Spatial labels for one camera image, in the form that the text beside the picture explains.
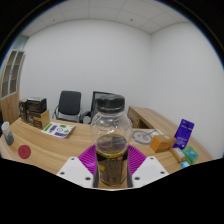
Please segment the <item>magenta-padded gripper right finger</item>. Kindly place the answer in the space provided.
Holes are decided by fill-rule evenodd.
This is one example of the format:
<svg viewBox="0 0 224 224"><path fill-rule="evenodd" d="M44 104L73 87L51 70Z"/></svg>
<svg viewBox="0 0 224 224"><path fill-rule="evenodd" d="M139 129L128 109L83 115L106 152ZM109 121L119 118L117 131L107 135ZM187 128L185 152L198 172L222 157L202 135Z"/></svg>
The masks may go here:
<svg viewBox="0 0 224 224"><path fill-rule="evenodd" d="M140 188L168 175L166 169L154 157L147 157L134 146L128 147L127 185Z"/></svg>

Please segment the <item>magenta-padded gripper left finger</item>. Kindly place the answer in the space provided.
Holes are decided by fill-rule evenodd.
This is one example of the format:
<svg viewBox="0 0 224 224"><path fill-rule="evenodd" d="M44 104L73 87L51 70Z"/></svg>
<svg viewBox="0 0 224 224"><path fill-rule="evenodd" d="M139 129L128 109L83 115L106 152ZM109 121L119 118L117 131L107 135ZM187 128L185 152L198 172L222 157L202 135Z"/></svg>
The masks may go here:
<svg viewBox="0 0 224 224"><path fill-rule="evenodd" d="M78 157L70 157L57 176L84 188L95 187L98 181L95 146L90 146Z"/></svg>

